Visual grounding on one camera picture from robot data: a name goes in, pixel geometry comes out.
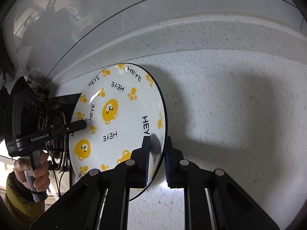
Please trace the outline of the person's left hand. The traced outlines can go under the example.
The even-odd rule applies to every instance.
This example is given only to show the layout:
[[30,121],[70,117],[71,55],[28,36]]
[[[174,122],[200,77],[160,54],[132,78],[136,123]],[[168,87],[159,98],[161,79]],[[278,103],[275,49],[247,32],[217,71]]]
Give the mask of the person's left hand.
[[[47,159],[48,159],[48,154],[42,151],[39,158],[40,165],[33,172],[33,177],[35,178],[33,186],[37,192],[46,191],[50,185],[50,179],[49,179],[50,174],[48,171],[49,164]],[[24,172],[29,171],[30,169],[31,169],[31,164],[29,163],[28,160],[19,158],[14,162],[15,176],[17,180],[27,189],[29,189],[29,185],[26,180]]]

